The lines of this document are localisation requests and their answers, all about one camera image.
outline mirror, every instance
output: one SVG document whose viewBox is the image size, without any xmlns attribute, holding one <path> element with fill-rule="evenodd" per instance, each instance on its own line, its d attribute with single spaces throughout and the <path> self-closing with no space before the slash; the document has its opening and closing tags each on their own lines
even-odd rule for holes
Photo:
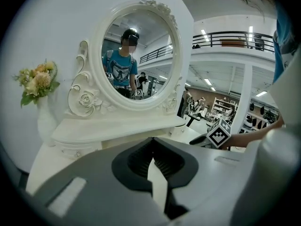
<svg viewBox="0 0 301 226">
<path fill-rule="evenodd" d="M 144 100 L 168 83 L 173 61 L 172 34 L 151 11 L 120 16 L 108 28 L 101 51 L 103 68 L 122 96 Z"/>
</svg>

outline white vase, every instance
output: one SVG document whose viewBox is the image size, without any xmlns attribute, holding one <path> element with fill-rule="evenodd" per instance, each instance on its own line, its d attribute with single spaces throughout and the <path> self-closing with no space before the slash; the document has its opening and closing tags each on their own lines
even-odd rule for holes
<svg viewBox="0 0 301 226">
<path fill-rule="evenodd" d="M 37 103 L 38 107 L 38 132 L 43 142 L 48 146 L 55 146 L 51 139 L 52 133 L 57 127 L 56 120 L 48 107 L 48 96 L 40 97 Z"/>
</svg>

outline graphic print t-shirt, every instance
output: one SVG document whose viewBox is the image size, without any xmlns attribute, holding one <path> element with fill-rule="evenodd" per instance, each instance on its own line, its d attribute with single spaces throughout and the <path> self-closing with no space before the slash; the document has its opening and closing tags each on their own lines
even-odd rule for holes
<svg viewBox="0 0 301 226">
<path fill-rule="evenodd" d="M 276 10 L 277 30 L 273 36 L 276 61 L 274 82 L 289 65 L 299 45 L 294 39 L 292 23 L 286 11 L 279 3 L 276 3 Z"/>
<path fill-rule="evenodd" d="M 137 61 L 132 64 L 131 56 L 123 57 L 118 50 L 114 50 L 111 58 L 107 61 L 107 53 L 103 57 L 103 65 L 107 67 L 107 72 L 114 78 L 114 85 L 128 86 L 130 74 L 138 74 Z"/>
</svg>

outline black metal railing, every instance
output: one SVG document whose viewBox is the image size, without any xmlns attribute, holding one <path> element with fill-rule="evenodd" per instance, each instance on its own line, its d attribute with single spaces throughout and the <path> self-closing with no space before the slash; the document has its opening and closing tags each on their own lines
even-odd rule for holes
<svg viewBox="0 0 301 226">
<path fill-rule="evenodd" d="M 159 58 L 161 56 L 165 56 L 165 55 L 172 54 L 172 53 L 173 53 L 173 46 L 172 46 L 172 44 L 168 44 L 164 47 L 161 47 L 155 51 L 152 51 L 152 52 L 142 56 L 140 58 L 140 63 L 144 63 L 151 59 Z"/>
<path fill-rule="evenodd" d="M 252 41 L 249 41 L 250 34 L 253 35 Z M 225 31 L 225 32 L 210 32 L 207 34 L 200 34 L 193 36 L 192 48 L 213 46 L 225 47 L 240 47 L 250 48 L 260 51 L 269 51 L 274 53 L 273 37 L 256 32 L 242 32 L 242 31 Z M 153 52 L 150 52 L 140 58 L 140 63 L 159 58 L 173 53 L 172 44 L 168 44 Z"/>
</svg>

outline white pillar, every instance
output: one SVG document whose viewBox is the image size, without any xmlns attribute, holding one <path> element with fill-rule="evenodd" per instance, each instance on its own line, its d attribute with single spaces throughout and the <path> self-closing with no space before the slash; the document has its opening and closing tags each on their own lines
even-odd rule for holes
<svg viewBox="0 0 301 226">
<path fill-rule="evenodd" d="M 241 89 L 238 109 L 231 125 L 231 134 L 237 134 L 240 131 L 240 128 L 242 127 L 244 120 L 246 119 L 246 114 L 249 111 L 251 101 L 252 75 L 252 65 L 245 65 L 243 87 Z"/>
</svg>

